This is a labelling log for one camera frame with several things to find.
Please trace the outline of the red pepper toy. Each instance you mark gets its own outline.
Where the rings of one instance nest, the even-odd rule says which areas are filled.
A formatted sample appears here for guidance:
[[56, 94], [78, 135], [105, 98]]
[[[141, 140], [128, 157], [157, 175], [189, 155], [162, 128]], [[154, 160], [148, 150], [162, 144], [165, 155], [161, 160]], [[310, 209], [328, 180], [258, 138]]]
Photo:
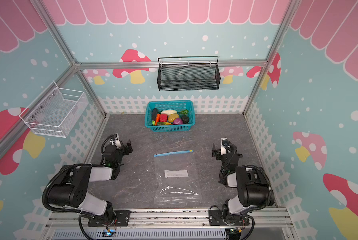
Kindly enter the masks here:
[[168, 115], [167, 114], [161, 114], [160, 115], [160, 122], [167, 122], [168, 121]]

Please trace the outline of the clear zip top bag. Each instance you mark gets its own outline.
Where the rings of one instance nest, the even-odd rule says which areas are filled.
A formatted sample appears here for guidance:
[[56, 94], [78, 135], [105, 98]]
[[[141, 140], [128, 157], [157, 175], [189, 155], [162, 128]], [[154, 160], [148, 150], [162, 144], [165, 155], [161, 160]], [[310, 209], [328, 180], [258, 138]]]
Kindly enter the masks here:
[[176, 205], [202, 200], [193, 150], [154, 155], [158, 188], [156, 205]]

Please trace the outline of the teal plastic basket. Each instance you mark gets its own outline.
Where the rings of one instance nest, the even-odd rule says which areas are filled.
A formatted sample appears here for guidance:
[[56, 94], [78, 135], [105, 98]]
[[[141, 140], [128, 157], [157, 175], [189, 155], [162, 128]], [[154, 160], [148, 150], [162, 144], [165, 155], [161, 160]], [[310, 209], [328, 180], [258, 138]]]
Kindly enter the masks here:
[[[187, 116], [189, 122], [182, 125], [152, 125], [152, 112], [157, 108], [159, 112], [163, 110], [176, 110], [177, 112], [188, 110]], [[145, 126], [153, 132], [182, 132], [189, 131], [196, 123], [195, 109], [192, 101], [179, 100], [179, 101], [155, 101], [149, 102], [146, 108]]]

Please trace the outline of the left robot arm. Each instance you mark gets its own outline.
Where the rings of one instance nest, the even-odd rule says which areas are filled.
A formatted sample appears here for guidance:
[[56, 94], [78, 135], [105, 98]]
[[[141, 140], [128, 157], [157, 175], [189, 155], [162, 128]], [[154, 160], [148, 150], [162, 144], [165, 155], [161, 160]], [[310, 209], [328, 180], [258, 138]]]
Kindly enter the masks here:
[[133, 152], [131, 141], [123, 143], [118, 134], [109, 135], [101, 145], [99, 164], [64, 165], [46, 185], [43, 206], [53, 212], [77, 213], [103, 226], [118, 220], [113, 205], [88, 192], [90, 183], [114, 181], [123, 165], [124, 156]]

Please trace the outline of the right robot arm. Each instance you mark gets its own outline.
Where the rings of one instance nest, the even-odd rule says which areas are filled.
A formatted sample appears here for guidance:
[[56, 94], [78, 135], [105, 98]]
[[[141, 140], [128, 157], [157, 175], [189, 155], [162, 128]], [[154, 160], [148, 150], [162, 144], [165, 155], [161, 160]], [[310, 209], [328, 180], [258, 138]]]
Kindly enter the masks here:
[[275, 195], [269, 177], [263, 168], [255, 165], [239, 166], [243, 157], [227, 138], [221, 139], [221, 148], [213, 146], [212, 156], [221, 161], [219, 183], [234, 188], [237, 195], [226, 200], [221, 210], [209, 210], [210, 223], [233, 226], [249, 224], [244, 214], [262, 210], [275, 203]]

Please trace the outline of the orange carrot toy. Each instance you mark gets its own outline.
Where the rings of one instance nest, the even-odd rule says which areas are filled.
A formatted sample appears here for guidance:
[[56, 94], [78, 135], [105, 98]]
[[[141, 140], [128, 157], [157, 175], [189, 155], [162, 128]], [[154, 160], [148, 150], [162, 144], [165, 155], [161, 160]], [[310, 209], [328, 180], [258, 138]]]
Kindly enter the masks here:
[[158, 124], [158, 122], [160, 121], [160, 116], [161, 114], [157, 114], [156, 119], [155, 119], [155, 126]]

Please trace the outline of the dark avocado toy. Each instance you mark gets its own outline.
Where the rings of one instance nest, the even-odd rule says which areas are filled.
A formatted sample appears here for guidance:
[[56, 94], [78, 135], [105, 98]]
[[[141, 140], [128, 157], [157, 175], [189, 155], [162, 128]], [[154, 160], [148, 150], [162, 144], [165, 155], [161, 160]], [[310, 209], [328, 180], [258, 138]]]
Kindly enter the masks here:
[[189, 117], [187, 115], [182, 115], [181, 119], [183, 121], [183, 124], [188, 124], [189, 121], [190, 121], [190, 119], [189, 119]]

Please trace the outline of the purple onion toy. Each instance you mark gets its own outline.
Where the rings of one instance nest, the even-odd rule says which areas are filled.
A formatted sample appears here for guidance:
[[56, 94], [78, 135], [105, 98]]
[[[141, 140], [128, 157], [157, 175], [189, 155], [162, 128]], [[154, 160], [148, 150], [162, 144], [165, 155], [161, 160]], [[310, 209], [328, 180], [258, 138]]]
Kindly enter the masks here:
[[182, 125], [184, 122], [181, 118], [177, 118], [173, 121], [174, 125]]

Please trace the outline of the green leafy vegetable toy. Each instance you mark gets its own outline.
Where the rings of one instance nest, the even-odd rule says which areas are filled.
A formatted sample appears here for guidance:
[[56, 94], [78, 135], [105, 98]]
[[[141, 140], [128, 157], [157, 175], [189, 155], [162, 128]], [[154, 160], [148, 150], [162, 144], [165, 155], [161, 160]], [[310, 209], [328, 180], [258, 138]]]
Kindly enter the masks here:
[[183, 110], [178, 112], [179, 115], [188, 115], [189, 114], [189, 110]]

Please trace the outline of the yellow potato toy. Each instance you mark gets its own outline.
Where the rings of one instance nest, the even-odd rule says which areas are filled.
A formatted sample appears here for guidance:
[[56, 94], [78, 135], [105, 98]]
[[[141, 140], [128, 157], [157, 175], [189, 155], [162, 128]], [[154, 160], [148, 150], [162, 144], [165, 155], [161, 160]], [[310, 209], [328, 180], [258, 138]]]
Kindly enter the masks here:
[[178, 118], [180, 118], [179, 114], [177, 114], [177, 113], [170, 114], [170, 115], [168, 115], [168, 122], [173, 123]]

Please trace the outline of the white radish toy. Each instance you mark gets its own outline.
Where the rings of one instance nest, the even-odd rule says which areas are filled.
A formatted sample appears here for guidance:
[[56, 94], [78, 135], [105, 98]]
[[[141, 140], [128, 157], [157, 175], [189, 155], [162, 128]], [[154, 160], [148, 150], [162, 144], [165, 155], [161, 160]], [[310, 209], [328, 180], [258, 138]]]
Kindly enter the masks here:
[[166, 115], [169, 116], [169, 115], [176, 114], [176, 113], [177, 113], [176, 110], [164, 110], [164, 111], [161, 112], [161, 115], [166, 114]]

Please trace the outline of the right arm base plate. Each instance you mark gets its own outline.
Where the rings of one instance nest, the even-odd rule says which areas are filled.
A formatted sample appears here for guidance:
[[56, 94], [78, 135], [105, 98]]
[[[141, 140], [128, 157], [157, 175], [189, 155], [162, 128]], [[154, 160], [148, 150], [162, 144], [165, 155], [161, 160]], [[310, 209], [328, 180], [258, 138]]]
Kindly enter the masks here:
[[250, 226], [250, 220], [240, 215], [224, 213], [222, 210], [209, 210], [210, 226]]

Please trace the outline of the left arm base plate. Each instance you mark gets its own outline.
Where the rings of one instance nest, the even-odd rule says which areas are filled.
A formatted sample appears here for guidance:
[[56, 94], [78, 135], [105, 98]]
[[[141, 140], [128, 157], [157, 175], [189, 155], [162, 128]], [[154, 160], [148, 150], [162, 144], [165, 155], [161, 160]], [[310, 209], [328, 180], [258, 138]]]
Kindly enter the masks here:
[[102, 216], [95, 216], [88, 222], [89, 227], [127, 227], [131, 211], [106, 212]]

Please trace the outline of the aluminium front rail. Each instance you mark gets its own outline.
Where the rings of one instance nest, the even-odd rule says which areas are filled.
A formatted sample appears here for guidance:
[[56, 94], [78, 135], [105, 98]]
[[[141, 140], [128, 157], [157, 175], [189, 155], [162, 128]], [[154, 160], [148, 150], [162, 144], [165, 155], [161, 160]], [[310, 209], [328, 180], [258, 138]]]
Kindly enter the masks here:
[[[129, 209], [128, 225], [116, 229], [195, 229], [211, 228], [208, 208]], [[265, 208], [250, 214], [256, 228], [292, 228], [286, 208]], [[79, 229], [78, 214], [52, 213], [46, 230]]]

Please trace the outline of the black mesh wall basket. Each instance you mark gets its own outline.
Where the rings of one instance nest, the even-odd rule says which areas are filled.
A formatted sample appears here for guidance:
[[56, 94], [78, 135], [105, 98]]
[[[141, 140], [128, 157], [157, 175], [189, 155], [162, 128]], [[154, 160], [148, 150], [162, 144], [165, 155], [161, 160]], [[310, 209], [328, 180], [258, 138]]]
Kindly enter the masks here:
[[219, 57], [158, 58], [159, 91], [214, 91], [221, 82]]

